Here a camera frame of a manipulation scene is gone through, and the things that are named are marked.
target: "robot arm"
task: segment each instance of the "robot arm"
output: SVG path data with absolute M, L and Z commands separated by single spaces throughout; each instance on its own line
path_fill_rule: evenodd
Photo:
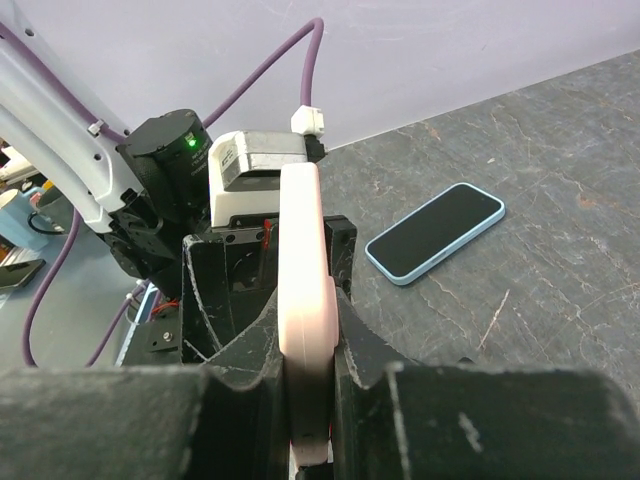
M 0 37 L 5 139 L 64 192 L 89 227 L 110 232 L 109 213 L 125 206 L 123 194 L 142 191 L 115 152 L 118 137 L 105 134 L 107 124 L 123 134 L 126 127 L 64 67 L 14 2 L 0 3 Z

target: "white connector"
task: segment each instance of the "white connector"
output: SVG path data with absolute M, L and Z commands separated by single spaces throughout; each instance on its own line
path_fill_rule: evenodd
M 291 117 L 291 131 L 300 135 L 324 135 L 324 115 L 322 110 L 302 105 Z
M 89 125 L 89 128 L 87 128 L 87 130 L 91 135 L 93 135 L 94 137 L 97 137 L 100 134 L 100 129 L 103 126 L 104 126 L 104 122 L 102 120 L 98 120 L 96 123 L 92 123 L 91 125 Z

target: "smartphone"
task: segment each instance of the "smartphone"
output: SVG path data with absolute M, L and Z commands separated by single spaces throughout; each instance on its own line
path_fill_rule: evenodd
M 32 260 L 0 267 L 0 293 L 24 287 L 44 265 L 44 260 Z
M 468 183 L 457 183 L 371 240 L 369 260 L 396 285 L 420 275 L 495 225 L 504 203 Z

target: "table surface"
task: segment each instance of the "table surface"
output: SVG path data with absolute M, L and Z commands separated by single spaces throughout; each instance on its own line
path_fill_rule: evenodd
M 354 303 L 407 356 L 586 366 L 640 405 L 640 53 L 333 152 L 325 214 L 358 227 Z M 454 183 L 503 199 L 497 226 L 409 287 L 364 245 Z
M 64 238 L 53 238 L 39 252 L 39 258 L 47 261 L 45 269 L 0 306 L 0 369 L 24 365 L 21 337 L 25 316 L 63 242 Z M 98 237 L 80 234 L 34 320 L 31 348 L 36 362 L 43 367 L 84 366 L 125 294 L 134 287 L 135 280 L 120 269 Z M 121 320 L 96 365 L 113 365 L 128 326 Z

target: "gray marble table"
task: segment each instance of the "gray marble table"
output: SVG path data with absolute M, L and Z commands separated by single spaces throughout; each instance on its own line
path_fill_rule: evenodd
M 639 122 L 636 52 L 333 152 L 325 214 L 358 226 L 361 316 L 427 363 L 591 367 L 640 407 Z M 392 285 L 364 244 L 459 181 L 502 198 L 507 217 Z

